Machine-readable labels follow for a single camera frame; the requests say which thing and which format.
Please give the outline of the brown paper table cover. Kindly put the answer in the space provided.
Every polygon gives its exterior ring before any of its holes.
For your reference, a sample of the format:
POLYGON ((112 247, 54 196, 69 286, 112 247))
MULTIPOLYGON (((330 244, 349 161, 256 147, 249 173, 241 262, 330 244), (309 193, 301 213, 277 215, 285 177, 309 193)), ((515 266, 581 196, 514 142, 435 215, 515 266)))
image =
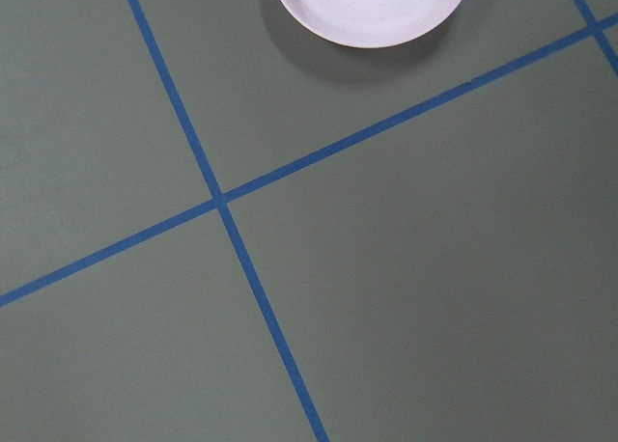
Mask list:
POLYGON ((617 0, 1 0, 1 437, 615 440, 617 0))

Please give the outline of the pink plate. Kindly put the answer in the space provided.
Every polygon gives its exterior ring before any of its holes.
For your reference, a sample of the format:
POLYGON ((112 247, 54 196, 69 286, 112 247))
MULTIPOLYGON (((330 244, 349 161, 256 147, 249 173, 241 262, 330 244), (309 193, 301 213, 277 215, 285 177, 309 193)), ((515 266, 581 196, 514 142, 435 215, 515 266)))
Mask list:
POLYGON ((279 0, 313 34, 353 48, 413 41, 444 22, 463 0, 279 0))

